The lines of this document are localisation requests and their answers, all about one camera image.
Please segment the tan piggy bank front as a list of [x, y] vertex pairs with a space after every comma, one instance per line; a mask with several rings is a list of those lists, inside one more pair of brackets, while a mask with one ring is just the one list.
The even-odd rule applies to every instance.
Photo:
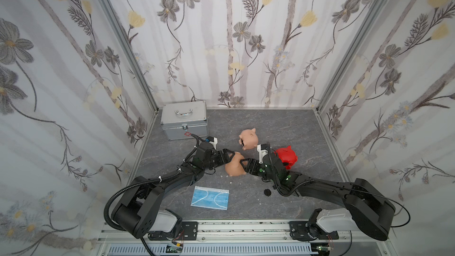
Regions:
[[246, 172], [241, 164], [241, 160], [243, 159], [244, 156], [240, 152], [235, 152], [231, 161], [225, 165], [226, 174], [230, 177], [245, 175]]

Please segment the red piggy bank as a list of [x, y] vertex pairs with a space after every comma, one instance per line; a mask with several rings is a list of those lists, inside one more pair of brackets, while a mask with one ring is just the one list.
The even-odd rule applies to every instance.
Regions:
[[298, 157], [291, 146], [276, 149], [275, 153], [287, 170], [290, 170], [298, 160]]

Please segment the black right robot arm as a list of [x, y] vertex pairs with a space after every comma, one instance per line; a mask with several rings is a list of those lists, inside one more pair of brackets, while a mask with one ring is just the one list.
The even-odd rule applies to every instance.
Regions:
[[367, 236], [388, 239], [396, 211], [392, 202], [368, 181], [335, 182], [312, 178], [288, 171], [275, 154], [267, 154], [263, 162], [248, 158], [240, 161], [246, 173], [272, 181], [274, 189], [283, 197], [312, 197], [347, 209], [357, 227]]

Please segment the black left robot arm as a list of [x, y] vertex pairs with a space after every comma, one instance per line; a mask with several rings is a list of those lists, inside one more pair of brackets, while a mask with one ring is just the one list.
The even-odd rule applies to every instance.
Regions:
[[176, 171], [158, 178], [139, 176], [131, 185], [113, 194], [104, 208], [105, 222], [113, 229], [130, 233], [136, 239], [144, 237], [153, 227], [167, 195], [192, 186], [207, 170], [230, 163], [234, 155], [228, 149], [215, 150], [210, 142], [196, 145]]

